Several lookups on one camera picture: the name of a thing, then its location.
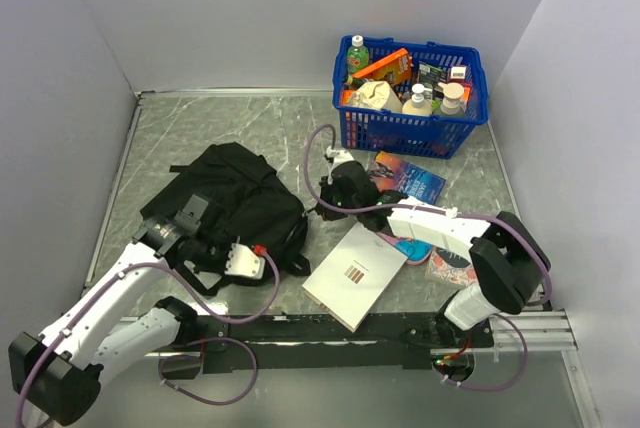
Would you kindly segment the black student backpack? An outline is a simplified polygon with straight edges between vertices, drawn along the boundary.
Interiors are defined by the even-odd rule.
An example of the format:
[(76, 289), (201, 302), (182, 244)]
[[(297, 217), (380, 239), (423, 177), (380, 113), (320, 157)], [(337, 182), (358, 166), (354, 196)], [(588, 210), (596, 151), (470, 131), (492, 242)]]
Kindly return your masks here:
[[(176, 177), (141, 208), (145, 221), (179, 225), (186, 219), (198, 227), (185, 238), (209, 243), (230, 239), (249, 248), (260, 245), (280, 273), (311, 274), (310, 263), (302, 254), (309, 228), (306, 210), (263, 156), (236, 142), (211, 145), (190, 164), (173, 165), (170, 171)], [(270, 269), (260, 280), (197, 273), (190, 262), (177, 271), (207, 297), (231, 284), (260, 286), (273, 277)]]

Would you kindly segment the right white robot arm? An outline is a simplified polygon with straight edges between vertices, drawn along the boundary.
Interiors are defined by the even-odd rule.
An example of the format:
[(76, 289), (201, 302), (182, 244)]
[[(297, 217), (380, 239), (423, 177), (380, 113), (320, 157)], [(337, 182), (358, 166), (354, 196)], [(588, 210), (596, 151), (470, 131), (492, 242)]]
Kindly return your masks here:
[(472, 328), (495, 314), (521, 313), (540, 287), (551, 294), (549, 259), (516, 215), (434, 207), (401, 192), (379, 190), (344, 150), (326, 159), (329, 174), (314, 195), (324, 218), (351, 215), (374, 233), (425, 242), (474, 268), (477, 281), (457, 291), (441, 308), (436, 332), (444, 344), (462, 344)]

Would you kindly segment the white square notebook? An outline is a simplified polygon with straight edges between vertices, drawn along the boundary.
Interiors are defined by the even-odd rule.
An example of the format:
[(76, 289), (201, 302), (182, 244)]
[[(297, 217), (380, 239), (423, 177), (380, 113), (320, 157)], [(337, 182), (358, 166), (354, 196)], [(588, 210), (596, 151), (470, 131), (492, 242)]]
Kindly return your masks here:
[(302, 289), (354, 332), (406, 260), (378, 234), (357, 223), (313, 270)]

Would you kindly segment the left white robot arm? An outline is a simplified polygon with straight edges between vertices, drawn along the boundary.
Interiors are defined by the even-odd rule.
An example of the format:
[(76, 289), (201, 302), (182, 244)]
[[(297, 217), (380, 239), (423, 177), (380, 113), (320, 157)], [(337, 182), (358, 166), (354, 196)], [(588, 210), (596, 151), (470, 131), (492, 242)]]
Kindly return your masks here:
[(109, 269), (72, 308), (37, 335), (22, 332), (8, 348), (12, 386), (20, 400), (15, 417), (29, 426), (31, 404), (46, 421), (77, 422), (101, 389), (146, 354), (163, 347), (184, 350), (201, 332), (189, 304), (166, 297), (124, 328), (117, 325), (163, 275), (186, 280), (178, 270), (183, 252), (203, 225), (209, 203), (192, 196), (172, 218), (146, 219)]

